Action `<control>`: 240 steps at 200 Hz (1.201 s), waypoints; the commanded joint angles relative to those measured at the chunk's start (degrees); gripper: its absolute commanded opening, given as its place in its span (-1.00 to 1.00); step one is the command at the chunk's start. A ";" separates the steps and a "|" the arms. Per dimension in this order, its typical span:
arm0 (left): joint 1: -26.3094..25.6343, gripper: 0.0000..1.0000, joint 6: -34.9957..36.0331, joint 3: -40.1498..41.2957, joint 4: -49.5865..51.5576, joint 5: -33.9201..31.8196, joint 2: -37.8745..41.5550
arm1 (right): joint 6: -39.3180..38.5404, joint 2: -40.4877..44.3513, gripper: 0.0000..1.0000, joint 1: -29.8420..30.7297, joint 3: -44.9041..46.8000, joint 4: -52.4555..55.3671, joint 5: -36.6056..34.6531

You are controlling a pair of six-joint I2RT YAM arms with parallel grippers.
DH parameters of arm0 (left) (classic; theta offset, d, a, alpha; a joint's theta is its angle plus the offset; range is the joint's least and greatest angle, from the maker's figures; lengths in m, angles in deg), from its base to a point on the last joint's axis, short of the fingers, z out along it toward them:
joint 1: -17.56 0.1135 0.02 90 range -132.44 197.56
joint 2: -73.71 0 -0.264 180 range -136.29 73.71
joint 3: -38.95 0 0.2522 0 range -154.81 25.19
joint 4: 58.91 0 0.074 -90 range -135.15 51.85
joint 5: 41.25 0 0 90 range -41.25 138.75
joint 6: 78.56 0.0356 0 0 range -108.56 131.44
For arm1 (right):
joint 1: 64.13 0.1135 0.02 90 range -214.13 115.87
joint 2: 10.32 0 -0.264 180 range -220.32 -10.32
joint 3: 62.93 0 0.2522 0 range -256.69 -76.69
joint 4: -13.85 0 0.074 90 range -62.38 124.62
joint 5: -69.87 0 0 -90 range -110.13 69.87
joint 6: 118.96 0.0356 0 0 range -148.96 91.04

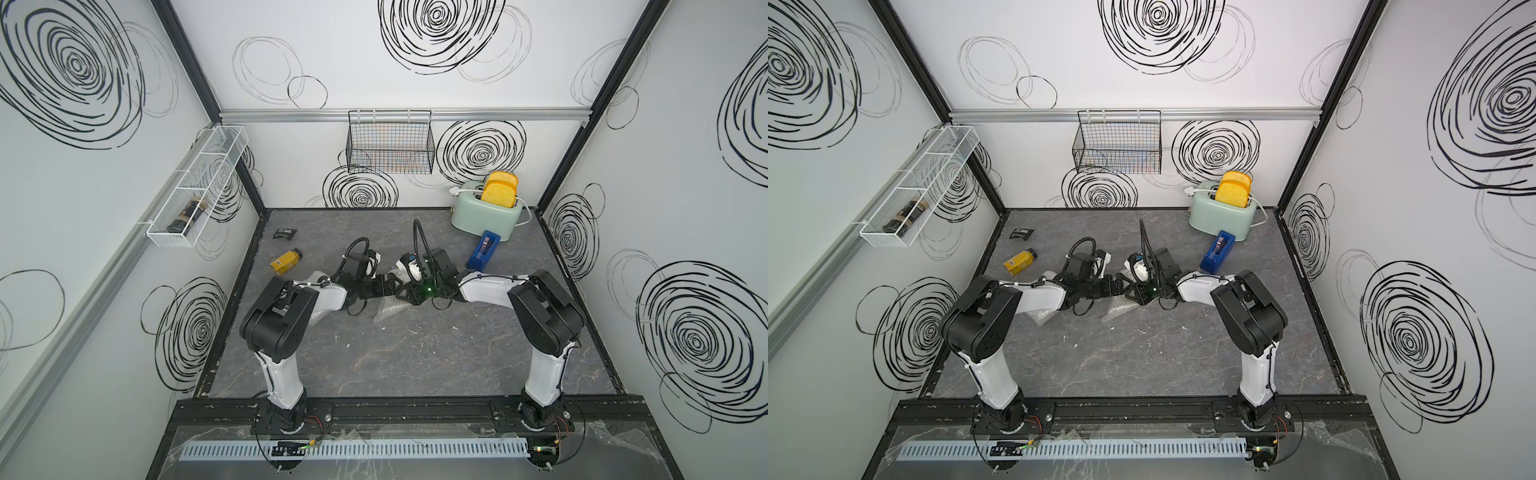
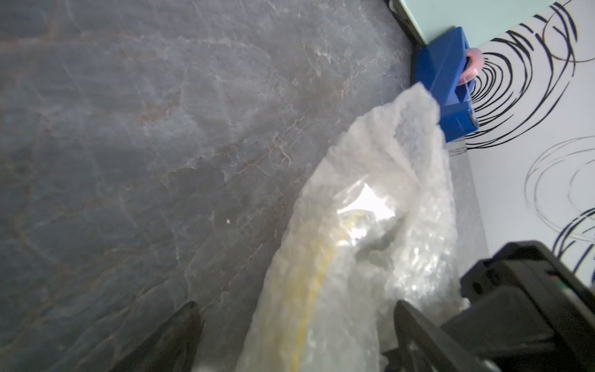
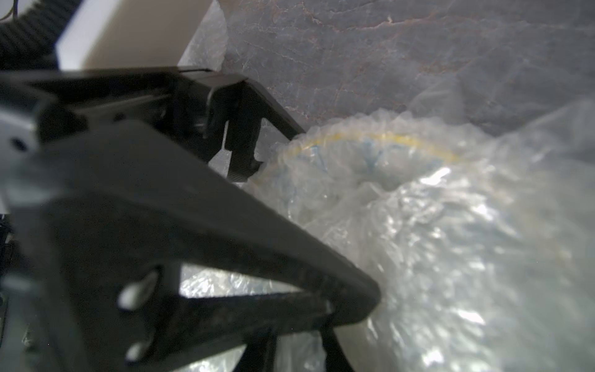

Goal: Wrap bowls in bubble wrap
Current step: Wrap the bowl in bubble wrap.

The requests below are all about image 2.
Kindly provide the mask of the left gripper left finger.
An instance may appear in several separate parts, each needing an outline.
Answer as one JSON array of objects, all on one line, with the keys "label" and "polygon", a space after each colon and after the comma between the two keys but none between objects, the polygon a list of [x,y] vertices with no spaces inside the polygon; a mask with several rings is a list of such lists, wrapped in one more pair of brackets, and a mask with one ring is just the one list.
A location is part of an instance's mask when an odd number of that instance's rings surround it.
[{"label": "left gripper left finger", "polygon": [[190,371],[204,322],[196,302],[188,302],[163,322],[113,371]]}]

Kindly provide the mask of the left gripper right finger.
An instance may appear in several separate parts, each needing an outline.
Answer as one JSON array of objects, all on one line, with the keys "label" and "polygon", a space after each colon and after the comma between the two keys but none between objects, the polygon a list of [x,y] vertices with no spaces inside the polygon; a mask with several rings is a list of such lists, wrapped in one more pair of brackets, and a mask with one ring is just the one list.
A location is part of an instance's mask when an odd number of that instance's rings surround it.
[{"label": "left gripper right finger", "polygon": [[406,301],[394,309],[401,371],[489,371],[485,362],[461,347],[452,337]]}]

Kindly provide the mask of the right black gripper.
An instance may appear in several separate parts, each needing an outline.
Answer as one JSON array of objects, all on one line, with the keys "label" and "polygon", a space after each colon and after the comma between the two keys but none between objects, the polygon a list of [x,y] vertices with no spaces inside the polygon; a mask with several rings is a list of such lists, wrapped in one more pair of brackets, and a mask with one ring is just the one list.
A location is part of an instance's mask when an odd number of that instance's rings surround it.
[{"label": "right black gripper", "polygon": [[442,329],[501,371],[592,371],[594,295],[538,241],[505,244],[460,280],[470,306]]}]

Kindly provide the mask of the yellow green patterned bowl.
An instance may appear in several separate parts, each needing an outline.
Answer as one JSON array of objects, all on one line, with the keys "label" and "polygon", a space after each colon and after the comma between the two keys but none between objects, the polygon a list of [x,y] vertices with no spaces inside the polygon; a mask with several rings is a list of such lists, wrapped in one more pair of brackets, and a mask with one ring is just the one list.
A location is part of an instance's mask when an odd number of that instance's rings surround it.
[{"label": "yellow green patterned bowl", "polygon": [[362,212],[355,212],[351,215],[346,215],[344,218],[339,220],[341,222],[339,231],[331,232],[330,243],[326,243],[324,240],[317,238],[315,241],[315,247],[318,249],[319,260],[321,263],[316,264],[315,274],[311,283],[309,284],[307,299],[305,302],[304,310],[297,328],[297,334],[294,342],[294,348],[291,354],[291,362],[289,364],[289,371],[300,371],[302,368],[302,354],[307,339],[308,328],[311,324],[311,318],[314,311],[316,300],[319,296],[319,291],[324,284],[325,276],[328,269],[333,261],[333,257],[336,253],[336,248],[341,243],[347,243],[351,240],[351,232],[356,229],[356,226],[364,219]]}]

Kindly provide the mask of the bubble wrap sheet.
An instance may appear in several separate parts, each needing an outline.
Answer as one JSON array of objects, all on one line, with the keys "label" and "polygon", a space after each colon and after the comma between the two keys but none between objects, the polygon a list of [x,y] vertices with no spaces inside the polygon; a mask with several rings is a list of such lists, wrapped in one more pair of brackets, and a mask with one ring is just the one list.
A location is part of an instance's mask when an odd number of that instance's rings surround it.
[{"label": "bubble wrap sheet", "polygon": [[300,371],[382,371],[398,345],[395,305],[435,324],[463,304],[456,208],[439,106],[421,84],[357,118],[303,187],[267,270],[237,364],[289,371],[299,322],[341,218],[362,212],[336,248],[316,300]]}]

